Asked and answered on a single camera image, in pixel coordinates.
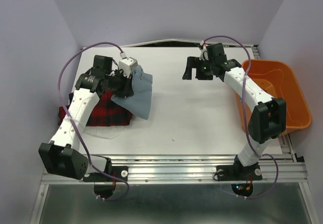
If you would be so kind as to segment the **light blue skirt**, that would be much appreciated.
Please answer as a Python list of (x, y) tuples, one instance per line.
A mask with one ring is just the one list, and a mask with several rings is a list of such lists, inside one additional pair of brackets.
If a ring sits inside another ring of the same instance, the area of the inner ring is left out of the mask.
[(132, 74), (131, 85), (134, 95), (122, 98), (114, 94), (111, 100), (134, 116), (148, 120), (151, 110), (153, 76), (145, 73), (140, 65), (132, 71)]

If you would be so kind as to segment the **red black plaid skirt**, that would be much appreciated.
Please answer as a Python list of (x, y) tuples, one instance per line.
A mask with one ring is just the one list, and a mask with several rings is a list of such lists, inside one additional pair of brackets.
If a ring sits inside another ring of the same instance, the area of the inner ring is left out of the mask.
[(130, 124), (133, 114), (111, 100), (112, 91), (106, 91), (94, 107), (86, 126), (111, 127), (127, 126)]

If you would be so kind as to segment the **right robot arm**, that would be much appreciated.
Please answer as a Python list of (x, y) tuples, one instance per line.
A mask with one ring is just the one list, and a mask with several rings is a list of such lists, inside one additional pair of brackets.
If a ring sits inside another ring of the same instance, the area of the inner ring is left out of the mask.
[(219, 78), (230, 86), (241, 98), (247, 144), (237, 155), (238, 163), (232, 166), (232, 173), (239, 179), (250, 174), (250, 166), (261, 158), (269, 142), (278, 138), (286, 129), (286, 102), (265, 92), (235, 60), (229, 60), (222, 43), (206, 45), (201, 42), (199, 57), (188, 57), (184, 80), (192, 78), (212, 80)]

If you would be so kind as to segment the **white skirt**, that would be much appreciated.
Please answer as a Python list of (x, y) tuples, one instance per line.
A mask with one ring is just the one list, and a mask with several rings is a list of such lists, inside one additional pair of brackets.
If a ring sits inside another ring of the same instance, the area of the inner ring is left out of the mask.
[(124, 126), (86, 127), (84, 134), (110, 140), (119, 137), (124, 132), (124, 129)]

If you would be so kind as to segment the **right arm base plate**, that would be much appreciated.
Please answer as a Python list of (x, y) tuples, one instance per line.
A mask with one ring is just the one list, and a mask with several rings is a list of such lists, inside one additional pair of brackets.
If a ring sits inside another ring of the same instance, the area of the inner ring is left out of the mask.
[(218, 182), (227, 181), (261, 181), (262, 174), (256, 174), (256, 170), (260, 170), (259, 166), (239, 167), (234, 165), (218, 165), (213, 179)]

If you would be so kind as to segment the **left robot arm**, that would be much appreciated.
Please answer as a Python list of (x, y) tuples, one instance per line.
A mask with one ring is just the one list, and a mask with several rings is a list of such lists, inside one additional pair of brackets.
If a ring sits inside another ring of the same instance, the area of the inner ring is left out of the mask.
[(87, 153), (83, 155), (79, 148), (84, 144), (82, 136), (88, 119), (107, 91), (122, 98), (133, 96), (132, 71), (137, 61), (124, 58), (115, 70), (111, 57), (95, 55), (93, 66), (81, 74), (75, 84), (73, 98), (59, 129), (48, 143), (41, 143), (39, 155), (46, 171), (53, 175), (80, 180), (95, 173), (102, 181), (112, 175), (110, 158), (99, 157), (103, 163), (94, 167), (95, 160)]

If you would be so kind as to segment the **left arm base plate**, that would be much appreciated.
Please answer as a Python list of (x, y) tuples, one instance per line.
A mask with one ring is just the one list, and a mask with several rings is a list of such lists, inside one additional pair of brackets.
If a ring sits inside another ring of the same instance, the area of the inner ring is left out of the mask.
[[(121, 165), (121, 166), (110, 166), (108, 168), (105, 168), (104, 172), (106, 174), (109, 174), (115, 178), (127, 181), (128, 180), (128, 166), (125, 165)], [(98, 172), (95, 173), (90, 173), (87, 176), (83, 177), (83, 181), (86, 183), (94, 183), (94, 182), (112, 182), (112, 181), (116, 181), (116, 182), (120, 182), (119, 180), (114, 180), (111, 179), (107, 176), (104, 176)]]

